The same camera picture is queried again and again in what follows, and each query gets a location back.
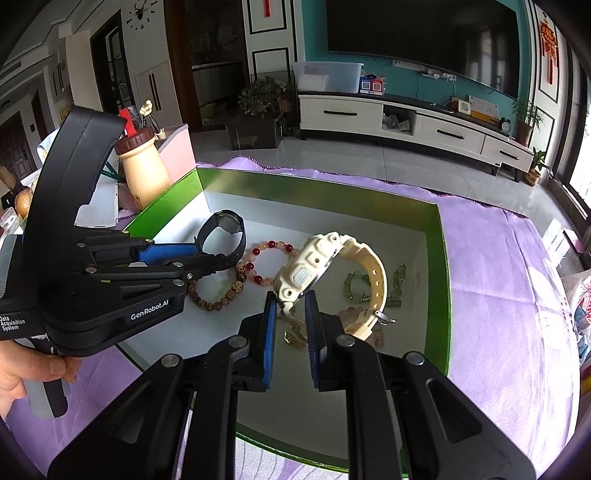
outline red and pink beaded bracelet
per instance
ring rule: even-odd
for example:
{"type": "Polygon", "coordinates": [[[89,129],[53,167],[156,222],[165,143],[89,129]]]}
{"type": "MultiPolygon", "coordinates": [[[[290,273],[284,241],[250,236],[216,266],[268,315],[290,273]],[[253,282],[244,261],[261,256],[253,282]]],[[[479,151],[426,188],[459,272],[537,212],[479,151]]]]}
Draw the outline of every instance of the red and pink beaded bracelet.
{"type": "Polygon", "coordinates": [[[273,278],[263,278],[260,275],[257,275],[254,264],[256,258],[267,248],[278,248],[291,257],[295,257],[300,253],[300,251],[297,248],[294,248],[293,245],[286,244],[285,242],[275,242],[274,240],[263,242],[258,247],[253,248],[251,253],[246,255],[242,261],[239,261],[236,264],[236,280],[244,282],[247,278],[250,278],[254,283],[263,287],[270,287],[273,285],[273,278]]]}

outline brown bead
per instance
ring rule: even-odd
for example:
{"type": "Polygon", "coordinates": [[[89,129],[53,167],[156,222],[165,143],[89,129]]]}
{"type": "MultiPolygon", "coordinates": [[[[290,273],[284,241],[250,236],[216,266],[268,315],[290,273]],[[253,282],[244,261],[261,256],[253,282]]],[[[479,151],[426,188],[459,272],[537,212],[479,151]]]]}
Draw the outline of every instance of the brown bead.
{"type": "Polygon", "coordinates": [[[242,284],[241,281],[236,280],[232,286],[231,286],[232,290],[235,291],[236,293],[240,293],[243,289],[244,289],[244,285],[242,284]]]}

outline plastic storage bin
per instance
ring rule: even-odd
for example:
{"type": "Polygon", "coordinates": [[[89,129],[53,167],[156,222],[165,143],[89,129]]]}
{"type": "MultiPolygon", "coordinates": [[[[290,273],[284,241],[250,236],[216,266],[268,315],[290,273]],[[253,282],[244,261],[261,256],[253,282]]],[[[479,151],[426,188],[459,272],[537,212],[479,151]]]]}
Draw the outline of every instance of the plastic storage bin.
{"type": "Polygon", "coordinates": [[[295,82],[303,92],[358,93],[361,68],[348,61],[297,61],[295,82]]]}

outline teal wall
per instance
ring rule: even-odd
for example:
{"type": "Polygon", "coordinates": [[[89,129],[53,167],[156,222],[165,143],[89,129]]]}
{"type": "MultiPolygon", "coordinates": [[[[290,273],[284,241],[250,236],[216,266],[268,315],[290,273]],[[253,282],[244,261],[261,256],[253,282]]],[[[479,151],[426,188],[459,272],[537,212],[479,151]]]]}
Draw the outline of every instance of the teal wall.
{"type": "MultiPolygon", "coordinates": [[[[531,77],[531,49],[529,21],[525,11],[523,0],[498,0],[517,13],[519,26],[519,50],[520,80],[519,94],[528,92],[531,77]]],[[[402,95],[414,98],[417,91],[418,99],[435,102],[439,105],[446,103],[452,93],[453,84],[445,79],[434,80],[418,75],[417,72],[399,67],[392,67],[392,62],[379,57],[364,55],[348,55],[328,52],[327,28],[326,28],[326,3],[325,0],[301,0],[304,18],[304,42],[306,44],[307,61],[356,61],[365,64],[365,70],[369,73],[386,77],[386,92],[394,95],[402,95]]],[[[491,90],[480,83],[458,76],[456,81],[456,95],[467,98],[468,95],[486,99],[499,106],[501,116],[513,120],[513,99],[496,90],[491,90]]]]}

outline purple tablecloth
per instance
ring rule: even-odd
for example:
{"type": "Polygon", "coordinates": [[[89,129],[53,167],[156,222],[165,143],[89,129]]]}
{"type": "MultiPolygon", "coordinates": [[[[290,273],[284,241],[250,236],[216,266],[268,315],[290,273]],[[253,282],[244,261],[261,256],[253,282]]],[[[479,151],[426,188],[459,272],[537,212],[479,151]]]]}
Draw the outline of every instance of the purple tablecloth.
{"type": "MultiPolygon", "coordinates": [[[[223,168],[349,183],[437,203],[452,286],[449,377],[529,456],[538,475],[552,463],[574,432],[578,350],[562,284],[530,220],[464,198],[364,177],[272,170],[241,157],[223,168]]],[[[63,418],[37,420],[24,400],[13,406],[9,425],[31,459],[46,470],[57,452],[137,375],[121,353],[108,350],[84,360],[63,418]]],[[[236,478],[242,480],[296,480],[313,469],[242,442],[236,461],[236,478]]],[[[314,474],[326,480],[339,476],[314,474]]]]}

